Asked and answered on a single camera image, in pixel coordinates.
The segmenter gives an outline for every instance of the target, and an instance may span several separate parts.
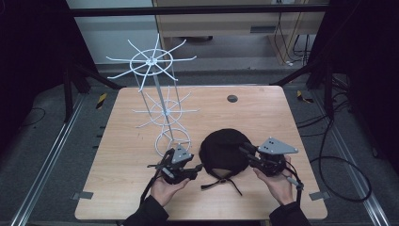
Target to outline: power cord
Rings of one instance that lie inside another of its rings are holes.
[[[335,95],[332,97],[332,99],[335,100],[335,98],[336,98],[337,96],[339,96],[339,95],[346,95],[346,94],[347,94],[346,92],[339,92],[339,93],[335,94]],[[348,101],[343,101],[343,102],[341,102],[339,105],[336,105],[336,106],[334,107],[334,112],[341,111],[342,107],[345,106],[345,105],[348,105]],[[304,123],[304,122],[312,121],[312,122],[309,122],[309,123],[307,123],[307,124],[297,126],[297,128],[304,128],[304,127],[307,127],[307,126],[316,124],[317,122],[319,122],[319,121],[321,121],[322,119],[325,119],[325,118],[327,118],[327,115],[316,116],[316,117],[313,117],[313,118],[311,118],[311,119],[298,122],[297,125],[299,125],[299,124],[301,124],[301,123]],[[314,161],[318,161],[318,169],[319,169],[319,173],[320,173],[320,178],[321,178],[323,184],[326,186],[326,188],[327,188],[331,193],[333,193],[335,196],[337,196],[337,197],[339,197],[339,198],[341,198],[341,199],[343,199],[343,200],[349,201],[349,202],[364,202],[364,201],[366,201],[367,199],[370,198],[370,196],[371,196],[371,194],[372,194],[372,192],[373,192],[373,189],[372,189],[372,185],[371,185],[371,183],[370,183],[370,180],[369,180],[369,178],[364,174],[364,172],[361,171],[361,169],[360,169],[359,167],[357,167],[355,164],[353,164],[353,163],[351,163],[351,162],[349,162],[349,161],[347,161],[347,160],[345,160],[345,159],[343,159],[343,158],[340,158],[340,157],[337,157],[337,156],[323,156],[323,149],[324,149],[324,145],[325,145],[325,143],[326,143],[327,133],[328,133],[329,129],[332,127],[333,122],[334,122],[333,120],[330,120],[330,121],[329,121],[328,126],[327,126],[327,128],[326,128],[326,131],[325,131],[324,133],[322,133],[322,134],[317,134],[317,135],[309,135],[309,136],[306,136],[306,137],[312,137],[312,136],[320,136],[320,135],[323,135],[322,145],[321,145],[320,151],[319,151],[319,156],[316,157],[316,158],[314,158],[314,159],[311,160],[310,162],[313,163]],[[367,186],[368,186],[368,192],[367,192],[367,194],[366,194],[363,198],[360,198],[360,199],[353,199],[353,198],[345,197],[344,195],[342,195],[342,194],[340,194],[339,192],[335,191],[335,190],[327,183],[326,178],[325,178],[325,176],[324,176],[324,174],[323,174],[323,171],[322,171],[322,160],[323,160],[323,159],[333,159],[333,160],[342,161],[342,162],[344,162],[344,163],[349,164],[349,166],[351,166],[352,168],[356,169],[356,170],[361,174],[361,176],[365,179],[365,181],[366,181],[366,183],[367,183]]]
[[[339,198],[341,198],[341,199],[343,199],[343,200],[349,201],[349,202],[364,202],[364,201],[366,201],[367,199],[370,198],[370,196],[372,195],[372,192],[373,192],[373,189],[372,189],[372,185],[371,185],[371,183],[370,183],[370,180],[369,180],[369,178],[364,174],[364,172],[361,171],[361,169],[360,169],[359,167],[357,167],[356,165],[354,165],[353,163],[351,163],[351,162],[349,162],[349,161],[347,161],[347,160],[345,160],[345,159],[342,159],[342,158],[337,157],[337,156],[323,156],[323,155],[322,155],[322,153],[323,153],[323,148],[324,148],[324,145],[325,145],[325,143],[326,143],[327,133],[328,133],[329,129],[332,127],[332,123],[333,123],[333,122],[334,122],[333,120],[329,121],[328,126],[327,126],[327,129],[326,129],[326,131],[325,131],[325,133],[324,133],[324,136],[323,136],[322,145],[321,145],[320,151],[319,151],[319,156],[316,157],[316,158],[314,158],[313,160],[311,160],[311,163],[314,162],[314,161],[318,161],[318,163],[319,163],[319,164],[318,164],[318,169],[319,169],[319,173],[320,173],[320,178],[322,179],[323,184],[326,186],[326,188],[327,188],[331,193],[333,193],[333,194],[336,195],[337,197],[339,197]],[[335,191],[334,189],[332,189],[332,187],[328,185],[328,183],[327,183],[327,181],[326,181],[326,179],[325,179],[325,177],[324,177],[324,174],[323,174],[323,171],[322,171],[322,159],[335,159],[335,160],[340,160],[340,161],[343,161],[343,162],[349,164],[351,167],[355,168],[355,169],[361,174],[361,176],[366,180],[366,183],[367,183],[367,186],[368,186],[368,189],[369,189],[369,191],[367,192],[367,194],[366,194],[363,198],[360,198],[360,199],[353,199],[353,198],[345,197],[344,195],[342,195],[342,194],[338,193],[337,191]]]

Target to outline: metal rail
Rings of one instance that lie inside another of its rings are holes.
[[[82,103],[85,100],[84,94],[79,94],[76,100],[76,104],[74,106],[73,114],[69,121],[65,122],[62,126],[58,137],[56,138],[55,143],[47,158],[45,159],[38,176],[35,179],[35,182],[30,187],[29,192],[27,193],[24,202],[21,204],[17,213],[14,215],[11,220],[11,226],[24,226],[32,213],[33,208],[35,207],[36,202],[39,199],[41,191],[43,190],[48,177],[50,176],[54,165],[56,164],[56,160],[58,159],[59,154],[62,151],[62,148],[67,140],[68,135],[77,119],[77,116],[81,110]]]
[[[315,102],[318,104],[320,110],[324,114],[326,114],[325,109],[322,104],[323,98],[320,96],[321,94],[317,91],[312,91],[311,94],[314,97]],[[339,153],[340,157],[353,163],[355,166],[357,166],[356,161],[355,161],[354,157],[352,156],[352,154],[350,153],[350,150],[346,146],[345,141],[344,141],[343,137],[341,136],[339,129],[334,124],[331,127],[330,133],[332,134],[333,140],[337,145],[338,153]],[[364,179],[364,177],[358,171],[354,170],[354,168],[352,168],[352,167],[348,167],[346,169],[349,173],[349,176],[352,179],[353,184],[355,185],[356,190],[358,191],[358,194],[361,197],[365,197],[367,194],[368,186],[367,186],[367,182]],[[367,199],[365,202],[363,202],[363,204],[364,204],[364,207],[366,208],[366,211],[368,212],[368,214],[370,216],[370,219],[372,220],[372,222],[375,226],[391,225],[374,193],[372,193],[370,198]]]
[[[237,6],[190,6],[154,8],[71,8],[69,10],[45,10],[43,13],[72,17],[144,16],[176,14],[216,14],[216,13],[265,13],[265,12],[320,12],[345,10],[345,6],[330,4],[290,4],[290,5],[237,5]]]

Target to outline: wooden table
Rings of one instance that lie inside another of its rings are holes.
[[[167,96],[168,88],[162,87],[162,90]],[[182,101],[183,110],[199,110],[183,113],[179,120],[191,138],[189,152],[195,155],[186,168],[200,163],[200,144],[216,130],[234,128],[254,145],[274,137],[299,150],[291,157],[305,185],[301,207],[307,218],[327,216],[324,201],[313,202],[309,197],[310,193],[319,191],[319,187],[281,87],[178,87],[178,91],[180,98],[190,93]],[[154,99],[158,97],[155,88],[144,88],[143,93]],[[229,95],[236,95],[238,101],[230,103]],[[79,201],[75,212],[78,219],[124,219],[136,211],[140,196],[155,173],[154,168],[147,166],[156,164],[162,157],[154,149],[161,127],[151,123],[136,128],[150,117],[133,109],[146,110],[141,94],[137,88],[121,89],[84,188],[86,192],[93,192],[93,197]],[[197,179],[188,183],[166,206],[169,219],[267,219],[279,206],[251,167],[232,179],[243,196],[230,183],[201,191],[201,185],[215,182],[203,169]]]

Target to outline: person's left hand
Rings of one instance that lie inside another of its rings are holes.
[[[177,185],[170,185],[164,180],[164,178],[159,177],[155,180],[151,188],[151,195],[162,205],[165,206],[172,199],[173,195],[176,194],[178,190],[181,190],[187,185],[190,179],[186,178]]]

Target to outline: white wall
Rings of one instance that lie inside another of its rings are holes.
[[[152,7],[151,0],[67,0],[70,8]],[[138,49],[152,49],[158,35],[154,16],[75,18],[96,64],[115,64],[106,57],[131,59]]]

